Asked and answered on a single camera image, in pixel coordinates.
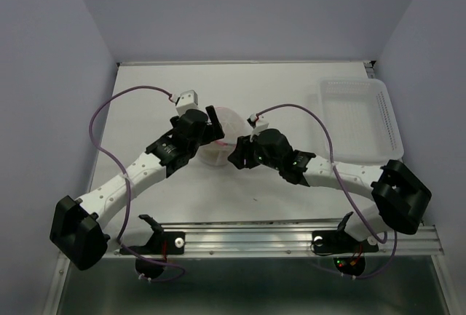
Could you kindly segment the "white mesh laundry bag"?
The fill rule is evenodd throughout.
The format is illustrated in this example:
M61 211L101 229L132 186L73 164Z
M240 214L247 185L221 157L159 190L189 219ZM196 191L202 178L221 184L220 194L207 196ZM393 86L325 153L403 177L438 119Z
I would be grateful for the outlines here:
M232 109L217 106L215 110L224 137L201 146L196 157L206 165L222 167L229 163L228 156L235 149L238 137L246 135L248 130L246 121Z

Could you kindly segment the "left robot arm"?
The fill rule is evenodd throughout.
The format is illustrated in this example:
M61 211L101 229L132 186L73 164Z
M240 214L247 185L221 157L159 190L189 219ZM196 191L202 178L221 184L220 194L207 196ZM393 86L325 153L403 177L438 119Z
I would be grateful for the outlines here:
M93 267L112 237L105 227L146 189L169 178L194 158L199 147L224 137L216 110L189 109L170 120L172 129L149 145L108 182L77 199L63 197L55 206L50 241L80 270Z

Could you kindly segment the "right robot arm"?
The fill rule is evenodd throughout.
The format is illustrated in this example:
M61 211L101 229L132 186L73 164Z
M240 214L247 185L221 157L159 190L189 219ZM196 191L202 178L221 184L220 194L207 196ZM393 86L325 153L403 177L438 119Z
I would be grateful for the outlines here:
M228 160L239 170L263 165L294 185L339 189L347 199L356 194L370 200L370 207L354 207L336 230L323 236L323 244L344 250L351 250L372 234L394 231L414 235L432 197L403 162L391 159L382 166L333 163L292 148L276 129L239 137Z

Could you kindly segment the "white plastic basket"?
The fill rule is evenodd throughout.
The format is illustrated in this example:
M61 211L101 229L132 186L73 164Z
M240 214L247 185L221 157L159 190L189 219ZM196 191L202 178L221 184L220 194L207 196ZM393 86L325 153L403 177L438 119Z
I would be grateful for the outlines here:
M369 78L322 79L317 96L335 160L385 164L403 158L403 142L384 82Z

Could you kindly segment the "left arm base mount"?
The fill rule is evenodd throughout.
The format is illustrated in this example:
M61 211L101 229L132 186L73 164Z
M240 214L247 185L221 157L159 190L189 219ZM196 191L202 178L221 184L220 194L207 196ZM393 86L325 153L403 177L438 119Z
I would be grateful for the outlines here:
M147 214L138 218L148 223L152 235L141 246L120 247L121 255L135 257L135 271L140 280L148 283L171 282L186 274L186 269L178 264L170 263L168 255L184 253L185 237L183 231L165 231L153 217Z

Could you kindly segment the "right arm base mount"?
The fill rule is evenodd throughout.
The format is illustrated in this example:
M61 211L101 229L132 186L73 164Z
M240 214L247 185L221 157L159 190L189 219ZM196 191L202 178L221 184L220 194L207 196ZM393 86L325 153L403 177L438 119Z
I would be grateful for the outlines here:
M370 244L368 240L358 242L344 232L346 223L352 212L344 216L335 230L313 231L311 251L319 256L332 256L336 270L343 276L362 276L366 267L365 253L379 251L377 243Z

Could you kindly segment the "aluminium mounting rail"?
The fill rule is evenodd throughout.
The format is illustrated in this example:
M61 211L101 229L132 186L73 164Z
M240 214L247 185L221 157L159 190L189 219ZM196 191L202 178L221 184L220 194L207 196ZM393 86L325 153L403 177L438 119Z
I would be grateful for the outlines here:
M184 232L184 252L169 253L173 259L204 258L316 258L312 243L324 231L336 227L335 220L309 222L253 223L166 223L166 232ZM397 256L443 255L443 247L433 226L422 226L414 235L392 233L384 244L372 238L364 244L363 256L388 256L395 248Z

